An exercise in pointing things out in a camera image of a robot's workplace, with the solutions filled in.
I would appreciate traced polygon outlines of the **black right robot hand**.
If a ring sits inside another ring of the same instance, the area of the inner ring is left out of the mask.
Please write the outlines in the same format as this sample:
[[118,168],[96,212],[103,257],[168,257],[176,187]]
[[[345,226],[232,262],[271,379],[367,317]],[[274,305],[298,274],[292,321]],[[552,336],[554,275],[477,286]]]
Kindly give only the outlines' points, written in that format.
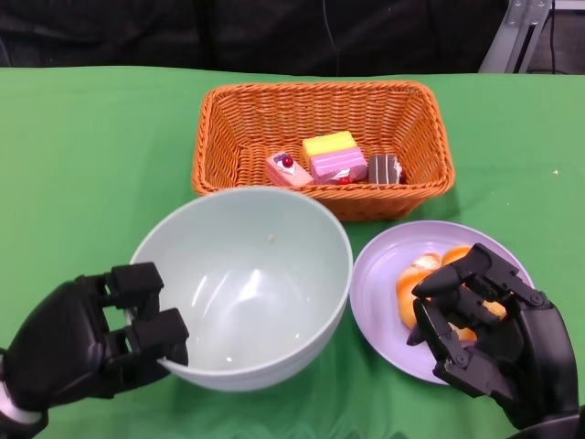
[[435,377],[492,398],[519,438],[581,438],[584,408],[569,333],[547,296],[476,243],[412,290],[409,345],[427,343]]

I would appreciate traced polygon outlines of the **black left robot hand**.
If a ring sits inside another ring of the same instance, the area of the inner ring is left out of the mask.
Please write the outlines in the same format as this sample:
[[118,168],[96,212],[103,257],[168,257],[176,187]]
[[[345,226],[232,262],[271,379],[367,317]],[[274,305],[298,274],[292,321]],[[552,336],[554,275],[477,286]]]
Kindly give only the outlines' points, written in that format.
[[163,280],[151,262],[80,276],[49,294],[3,358],[11,400],[31,412],[85,398],[109,399],[185,366],[189,337],[180,312],[161,310]]

